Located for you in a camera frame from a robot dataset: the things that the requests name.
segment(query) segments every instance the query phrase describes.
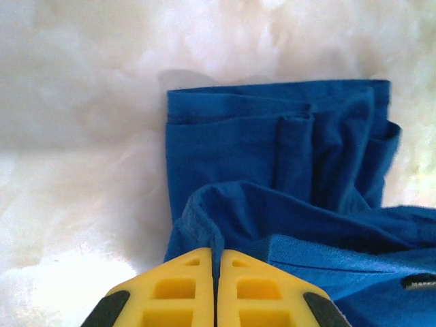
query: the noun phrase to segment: white fur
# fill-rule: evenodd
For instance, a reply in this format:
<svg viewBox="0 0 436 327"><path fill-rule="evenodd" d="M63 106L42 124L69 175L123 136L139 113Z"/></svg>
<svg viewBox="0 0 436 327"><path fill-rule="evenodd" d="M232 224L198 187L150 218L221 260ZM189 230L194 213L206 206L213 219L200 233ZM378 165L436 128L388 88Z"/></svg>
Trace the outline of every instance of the white fur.
<svg viewBox="0 0 436 327"><path fill-rule="evenodd" d="M385 204L436 206L435 21L431 0L1 1L0 325L79 326L161 262L167 89L388 78Z"/></svg>

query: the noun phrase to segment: fabric fold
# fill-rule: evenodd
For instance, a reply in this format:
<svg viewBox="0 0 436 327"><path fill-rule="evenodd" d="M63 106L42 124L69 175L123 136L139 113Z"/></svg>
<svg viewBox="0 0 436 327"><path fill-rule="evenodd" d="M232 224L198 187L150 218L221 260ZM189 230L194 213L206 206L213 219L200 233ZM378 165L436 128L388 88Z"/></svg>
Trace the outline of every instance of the fabric fold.
<svg viewBox="0 0 436 327"><path fill-rule="evenodd" d="M236 249L322 287L352 326L433 326L436 291L401 281L436 278L436 210L381 207L401 134L389 92L386 80L168 92L165 260L210 247L217 287Z"/></svg>

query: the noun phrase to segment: yellow plastic clip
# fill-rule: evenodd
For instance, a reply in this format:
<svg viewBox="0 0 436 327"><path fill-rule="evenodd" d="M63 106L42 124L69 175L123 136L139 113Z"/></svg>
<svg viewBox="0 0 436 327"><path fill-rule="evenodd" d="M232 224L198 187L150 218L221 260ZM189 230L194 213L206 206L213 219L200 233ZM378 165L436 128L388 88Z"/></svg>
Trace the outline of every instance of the yellow plastic clip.
<svg viewBox="0 0 436 327"><path fill-rule="evenodd" d="M113 289L82 327L212 327L211 250L196 249ZM225 250L217 327L349 327L325 291L241 252Z"/></svg>

